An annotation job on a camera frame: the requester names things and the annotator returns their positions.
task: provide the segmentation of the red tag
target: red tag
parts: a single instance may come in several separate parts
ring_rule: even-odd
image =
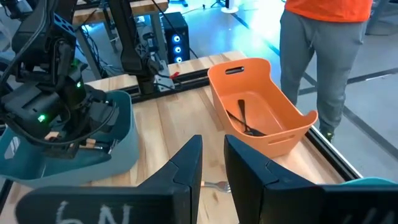
[[[180,73],[179,72],[175,72],[173,75],[170,76],[171,79],[177,77]]]

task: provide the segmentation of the computer tower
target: computer tower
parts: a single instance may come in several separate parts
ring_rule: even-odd
[[[175,32],[167,22],[165,17],[162,18],[164,34],[167,43],[167,59],[169,63],[179,63],[190,59],[189,51],[189,32],[188,24],[185,22],[181,12],[167,13]]]

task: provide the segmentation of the orange shirt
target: orange shirt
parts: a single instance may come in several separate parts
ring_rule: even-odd
[[[373,0],[287,0],[286,10],[327,22],[364,22]]]

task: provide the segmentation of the wooden table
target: wooden table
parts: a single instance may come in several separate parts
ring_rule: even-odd
[[[155,0],[157,5],[160,7],[162,11],[165,11],[169,7],[168,0]],[[84,4],[83,0],[78,0],[78,4]],[[134,15],[143,15],[148,14],[149,12],[158,11],[155,4],[151,0],[141,0],[130,2],[131,11]],[[96,9],[82,9],[77,10],[73,17],[74,24],[81,24],[86,21],[87,17]],[[92,16],[88,19],[87,22],[102,22],[105,20],[104,13],[102,10],[96,10]]]
[[[241,58],[245,58],[241,52],[228,52],[169,65],[169,69],[171,73],[187,73]],[[136,79],[121,75],[90,84],[103,90],[114,90],[135,85]],[[138,162],[125,174],[86,185],[137,186],[159,170],[194,134],[203,136],[203,180],[226,180],[223,157],[225,132],[212,103],[210,87],[206,86],[133,105],[141,145]],[[343,181],[307,138],[303,138],[290,154],[278,157],[275,161],[317,184]],[[0,215],[0,223],[16,223],[14,207],[29,191],[28,187],[19,184],[12,186]],[[198,223],[237,224],[231,194],[202,188]]]

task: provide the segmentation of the basket handle hole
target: basket handle hole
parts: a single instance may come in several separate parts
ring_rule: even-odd
[[[243,67],[243,66],[240,66],[240,67],[229,68],[229,69],[225,70],[225,74],[227,74],[227,75],[233,75],[233,74],[236,74],[236,73],[241,73],[241,72],[243,72],[243,71],[244,71],[244,67]]]
[[[277,143],[281,143],[281,142],[287,142],[289,140],[291,140],[292,138],[294,138],[294,134],[290,135],[290,136],[285,136],[279,139],[274,139],[268,142],[268,145],[272,145],[272,144],[277,144]]]

